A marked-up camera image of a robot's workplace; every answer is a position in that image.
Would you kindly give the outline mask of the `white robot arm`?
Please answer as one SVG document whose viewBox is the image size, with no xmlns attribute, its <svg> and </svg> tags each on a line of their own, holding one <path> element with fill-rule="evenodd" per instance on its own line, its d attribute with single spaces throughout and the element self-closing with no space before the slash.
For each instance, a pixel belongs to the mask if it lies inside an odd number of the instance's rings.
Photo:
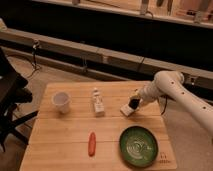
<svg viewBox="0 0 213 171">
<path fill-rule="evenodd" d="M 160 71 L 155 74 L 152 82 L 137 91 L 137 97 L 142 101 L 152 102 L 161 95 L 170 96 L 213 136 L 213 106 L 188 91 L 183 82 L 181 72 Z"/>
</svg>

